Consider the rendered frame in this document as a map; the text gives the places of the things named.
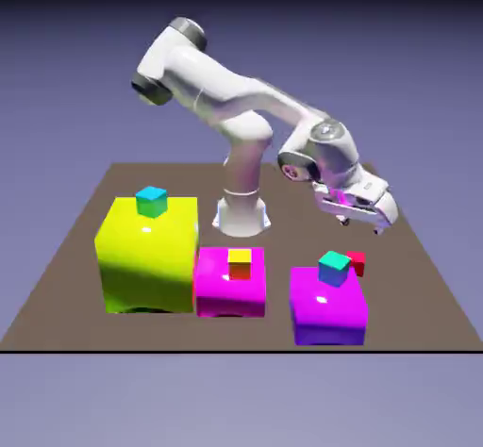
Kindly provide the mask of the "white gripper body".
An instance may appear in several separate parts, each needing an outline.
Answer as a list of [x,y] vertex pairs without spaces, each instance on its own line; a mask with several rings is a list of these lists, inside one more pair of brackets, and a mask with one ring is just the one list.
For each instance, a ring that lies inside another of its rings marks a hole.
[[372,205],[362,205],[358,201],[353,204],[340,191],[330,192],[324,184],[312,183],[315,202],[322,212],[351,220],[371,224],[373,228],[391,227],[399,217],[398,207],[392,195],[384,190],[382,196]]

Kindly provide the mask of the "small cyan green cube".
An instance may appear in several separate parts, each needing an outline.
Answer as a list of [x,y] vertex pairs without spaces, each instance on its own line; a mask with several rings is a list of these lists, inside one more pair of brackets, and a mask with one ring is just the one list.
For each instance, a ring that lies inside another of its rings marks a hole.
[[145,217],[155,219],[168,209],[167,191],[154,186],[139,190],[136,195],[137,212]]

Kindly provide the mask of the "small red cube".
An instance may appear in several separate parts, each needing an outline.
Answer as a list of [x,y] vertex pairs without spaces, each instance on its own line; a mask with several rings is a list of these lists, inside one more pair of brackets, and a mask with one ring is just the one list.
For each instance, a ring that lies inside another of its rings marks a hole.
[[351,266],[354,268],[356,275],[362,277],[365,272],[366,256],[361,251],[347,251],[346,255],[351,260]]

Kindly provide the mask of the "large yellow box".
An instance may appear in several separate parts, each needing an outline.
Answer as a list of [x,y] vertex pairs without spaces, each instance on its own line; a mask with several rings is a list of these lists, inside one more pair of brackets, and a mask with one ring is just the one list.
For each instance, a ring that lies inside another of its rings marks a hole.
[[94,245],[106,312],[193,312],[199,248],[195,197],[168,198],[167,211],[157,218],[139,214],[135,198],[117,197]]

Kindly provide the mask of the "small teal blue cube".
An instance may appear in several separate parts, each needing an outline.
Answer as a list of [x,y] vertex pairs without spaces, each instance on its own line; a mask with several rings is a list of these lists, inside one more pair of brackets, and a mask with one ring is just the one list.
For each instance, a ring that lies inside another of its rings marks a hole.
[[339,287],[346,280],[350,265],[350,257],[327,251],[318,261],[318,279],[332,287]]

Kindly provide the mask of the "large purple box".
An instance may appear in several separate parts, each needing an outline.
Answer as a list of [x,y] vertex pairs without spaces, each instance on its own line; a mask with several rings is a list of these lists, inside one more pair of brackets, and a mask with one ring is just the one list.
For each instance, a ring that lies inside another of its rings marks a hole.
[[298,346],[364,343],[369,307],[353,268],[338,287],[320,281],[315,267],[293,268],[290,308]]

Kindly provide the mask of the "small yellow orange cube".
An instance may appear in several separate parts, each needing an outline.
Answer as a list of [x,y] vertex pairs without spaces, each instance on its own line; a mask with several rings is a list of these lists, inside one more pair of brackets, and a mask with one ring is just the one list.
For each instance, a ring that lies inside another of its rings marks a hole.
[[230,248],[227,264],[230,280],[249,280],[252,270],[252,250],[250,248]]

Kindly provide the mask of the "large magenta box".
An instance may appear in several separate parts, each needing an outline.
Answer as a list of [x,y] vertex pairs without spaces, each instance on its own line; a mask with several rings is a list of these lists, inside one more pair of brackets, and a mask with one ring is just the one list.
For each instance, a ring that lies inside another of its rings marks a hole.
[[264,249],[250,248],[249,279],[229,277],[227,247],[201,247],[193,280],[198,317],[263,318],[266,307]]

